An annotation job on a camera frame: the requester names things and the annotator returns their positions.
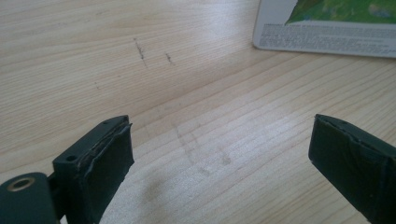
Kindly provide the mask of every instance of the wooden surface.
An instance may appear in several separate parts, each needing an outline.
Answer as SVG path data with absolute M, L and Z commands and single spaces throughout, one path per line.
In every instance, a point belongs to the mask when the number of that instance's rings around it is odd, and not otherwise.
M 363 223 L 307 158 L 314 116 L 396 145 L 391 59 L 257 50 L 259 0 L 0 2 L 0 182 L 129 115 L 101 223 Z

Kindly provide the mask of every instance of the black mark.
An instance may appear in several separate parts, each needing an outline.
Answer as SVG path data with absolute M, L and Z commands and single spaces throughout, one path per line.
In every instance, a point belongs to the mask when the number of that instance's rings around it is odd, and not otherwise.
M 170 64 L 172 64 L 172 65 L 175 65 L 175 64 L 172 62 L 171 56 L 170 56 L 168 53 L 166 53 L 166 52 L 165 52 L 165 55 L 166 55 L 166 58 L 168 59 L 168 62 L 169 62 Z
M 140 59 L 143 61 L 145 66 L 148 67 L 145 62 L 145 54 L 144 54 L 145 51 L 143 51 L 142 47 L 140 47 L 140 45 L 137 43 L 136 38 L 134 38 L 134 44 L 136 45 L 137 50 L 139 50 Z

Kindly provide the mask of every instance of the wood grain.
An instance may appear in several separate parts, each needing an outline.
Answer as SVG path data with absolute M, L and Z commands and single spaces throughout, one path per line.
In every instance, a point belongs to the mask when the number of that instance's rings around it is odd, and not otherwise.
M 307 158 L 314 116 L 396 145 L 392 59 L 264 51 L 259 1 L 0 2 L 0 182 L 129 115 L 101 223 L 364 223 Z

